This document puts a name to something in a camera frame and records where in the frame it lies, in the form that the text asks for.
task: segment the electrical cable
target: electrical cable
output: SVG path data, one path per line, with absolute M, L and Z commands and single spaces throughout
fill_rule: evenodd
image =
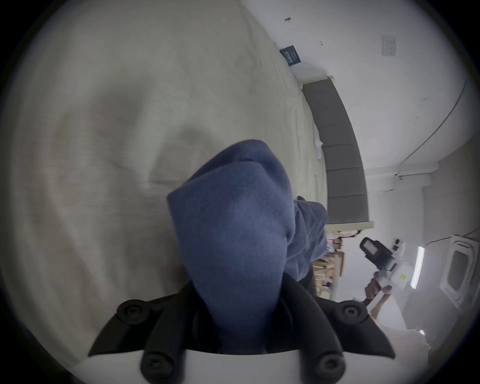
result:
M 462 88 L 462 91 L 460 92 L 460 95 L 458 96 L 458 99 L 456 100 L 456 103 L 454 104 L 453 108 L 451 109 L 451 111 L 448 113 L 447 117 L 441 122 L 441 124 L 438 126 L 438 128 L 436 130 L 433 131 L 433 133 L 427 137 L 427 139 L 422 143 L 420 144 L 417 149 L 415 149 L 415 151 L 413 151 L 410 155 L 407 156 L 407 158 L 405 160 L 403 160 L 399 167 L 402 166 L 403 163 L 405 163 L 415 152 L 417 152 L 420 148 L 423 147 L 423 145 L 429 141 L 433 135 L 435 135 L 437 133 L 437 131 L 440 129 L 440 127 L 447 121 L 447 119 L 450 117 L 450 115 L 452 114 L 452 112 L 454 111 L 455 107 L 457 106 L 458 102 L 460 101 L 460 98 L 462 97 L 463 95 L 463 92 L 465 91 L 465 87 L 467 86 L 467 82 L 468 82 L 468 78 L 465 79 L 465 83 L 463 84 L 463 88 Z
M 473 231 L 470 231 L 469 233 L 466 233 L 465 235 L 463 235 L 462 237 L 465 237 L 465 236 L 468 236 L 470 233 L 473 233 L 475 232 L 476 230 L 480 229 L 480 227 L 476 227 Z M 427 244 L 425 244 L 424 248 L 427 248 L 427 246 L 429 244 L 432 244 L 432 243 L 436 243 L 437 241 L 441 241 L 441 240 L 447 240 L 449 238 L 451 238 L 452 236 L 448 236 L 448 237 L 444 237 L 444 238 L 441 238 L 441 239 L 438 239 L 438 240 L 433 240 L 433 241 L 430 241 L 428 242 Z

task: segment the white robotic device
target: white robotic device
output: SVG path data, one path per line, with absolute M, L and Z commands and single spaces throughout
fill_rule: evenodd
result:
M 365 237 L 360 248 L 365 252 L 365 257 L 378 268 L 376 281 L 380 291 L 373 299 L 363 302 L 371 312 L 384 296 L 382 288 L 391 286 L 392 291 L 402 290 L 412 278 L 413 268 L 403 259 L 405 243 L 401 239 L 394 239 L 392 248 L 389 249 L 379 241 Z

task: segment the wrinkled fabric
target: wrinkled fabric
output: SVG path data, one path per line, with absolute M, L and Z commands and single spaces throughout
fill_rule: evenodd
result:
M 285 170 L 257 140 L 225 149 L 167 200 L 183 262 L 223 349 L 259 353 L 286 266 L 298 280 L 326 249 L 326 218 L 315 220 L 325 210 L 293 201 Z
M 312 262 L 328 253 L 325 236 L 327 212 L 320 203 L 298 196 L 295 205 L 295 236 L 287 248 L 285 271 L 297 281 L 308 274 Z

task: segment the dark blue sign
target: dark blue sign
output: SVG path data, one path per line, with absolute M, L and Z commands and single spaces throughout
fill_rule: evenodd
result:
M 285 60 L 287 60 L 289 67 L 291 67 L 293 64 L 298 64 L 299 62 L 301 62 L 299 55 L 293 45 L 281 49 L 280 53 L 283 55 Z

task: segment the black bolt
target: black bolt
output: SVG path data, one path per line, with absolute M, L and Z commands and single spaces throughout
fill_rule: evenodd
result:
M 319 378 L 339 379 L 345 371 L 345 360 L 340 354 L 328 353 L 318 360 L 313 370 Z
M 346 307 L 343 313 L 349 317 L 354 317 L 359 314 L 359 311 L 355 307 Z
M 150 353 L 144 357 L 143 373 L 150 378 L 165 379 L 173 374 L 174 367 L 171 360 L 159 353 Z
M 142 307 L 140 305 L 129 305 L 125 308 L 125 314 L 128 317 L 136 318 L 142 316 Z

